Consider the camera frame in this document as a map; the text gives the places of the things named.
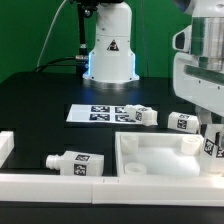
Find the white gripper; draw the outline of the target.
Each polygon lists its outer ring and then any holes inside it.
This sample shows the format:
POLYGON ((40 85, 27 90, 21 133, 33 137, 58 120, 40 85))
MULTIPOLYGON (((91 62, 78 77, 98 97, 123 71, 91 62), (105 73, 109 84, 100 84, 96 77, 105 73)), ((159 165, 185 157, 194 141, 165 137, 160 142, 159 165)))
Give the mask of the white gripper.
POLYGON ((201 69, 195 57, 178 52, 173 63, 173 87, 178 97, 200 106, 195 112, 202 136, 212 123, 211 112, 224 117, 224 73, 201 69))

